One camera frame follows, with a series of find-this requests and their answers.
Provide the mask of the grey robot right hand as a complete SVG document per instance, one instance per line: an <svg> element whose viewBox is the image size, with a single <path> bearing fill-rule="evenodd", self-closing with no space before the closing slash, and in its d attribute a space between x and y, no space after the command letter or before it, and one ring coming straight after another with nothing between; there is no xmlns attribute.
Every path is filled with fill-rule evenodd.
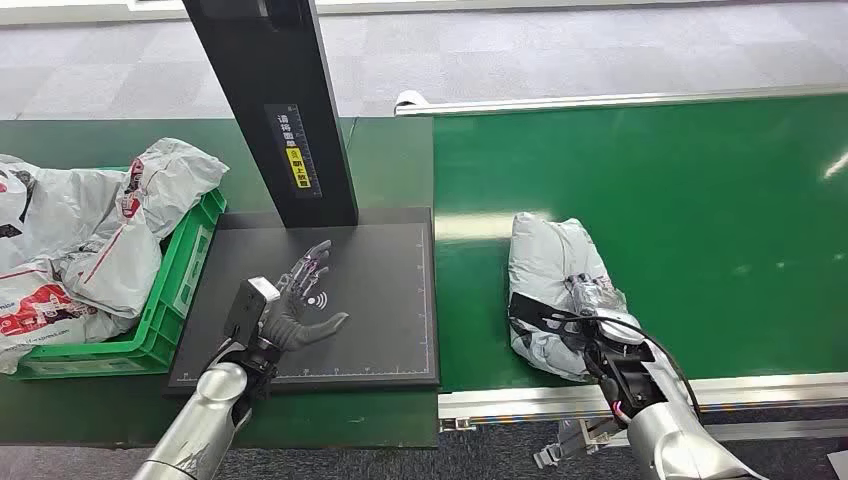
<svg viewBox="0 0 848 480"><path fill-rule="evenodd" d="M564 281L566 311L580 316L613 318L628 312L626 297L606 276L587 273L568 276Z"/></svg>

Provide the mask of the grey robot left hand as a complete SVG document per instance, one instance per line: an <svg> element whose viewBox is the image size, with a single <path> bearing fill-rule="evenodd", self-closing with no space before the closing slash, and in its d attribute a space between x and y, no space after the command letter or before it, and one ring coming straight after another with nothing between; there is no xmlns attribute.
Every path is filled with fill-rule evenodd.
<svg viewBox="0 0 848 480"><path fill-rule="evenodd" d="M304 325L300 318L311 291L329 270L331 240L325 240L306 251L276 283L280 298L263 316L261 336L282 352L292 352L335 335L350 315L338 312L323 322Z"/></svg>

